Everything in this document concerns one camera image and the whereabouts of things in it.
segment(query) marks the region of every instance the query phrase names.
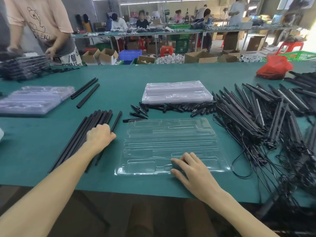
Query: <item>shorts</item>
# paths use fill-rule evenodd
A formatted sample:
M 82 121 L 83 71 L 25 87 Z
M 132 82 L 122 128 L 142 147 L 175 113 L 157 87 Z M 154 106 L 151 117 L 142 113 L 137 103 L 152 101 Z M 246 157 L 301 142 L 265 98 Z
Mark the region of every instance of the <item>shorts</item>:
M 50 61 L 51 65 L 62 66 L 82 66 L 81 57 L 79 55 L 77 47 L 69 55 L 54 57 L 53 61 Z

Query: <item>pink t-shirt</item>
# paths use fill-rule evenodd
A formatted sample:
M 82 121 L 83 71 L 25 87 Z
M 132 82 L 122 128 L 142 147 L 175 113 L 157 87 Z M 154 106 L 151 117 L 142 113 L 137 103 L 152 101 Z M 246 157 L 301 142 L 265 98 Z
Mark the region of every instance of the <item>pink t-shirt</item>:
M 4 2 L 9 23 L 18 26 L 27 24 L 34 35 L 47 46 L 54 43 L 58 31 L 73 33 L 61 0 L 4 0 Z

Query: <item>factory floor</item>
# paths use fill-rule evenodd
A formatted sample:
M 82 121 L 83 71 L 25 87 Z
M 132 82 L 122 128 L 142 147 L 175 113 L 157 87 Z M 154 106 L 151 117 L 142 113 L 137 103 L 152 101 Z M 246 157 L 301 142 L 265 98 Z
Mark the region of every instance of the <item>factory floor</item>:
M 19 187 L 14 186 L 0 187 L 0 211 L 18 189 Z M 152 207 L 155 236 L 186 236 L 183 214 L 183 204 L 186 199 L 184 198 L 91 191 L 84 193 L 111 224 L 109 231 L 105 232 L 103 223 L 72 197 L 57 219 L 49 237 L 124 237 L 132 205 L 139 201 L 147 201 Z M 207 208 L 207 212 L 217 233 L 229 226 L 210 208 Z

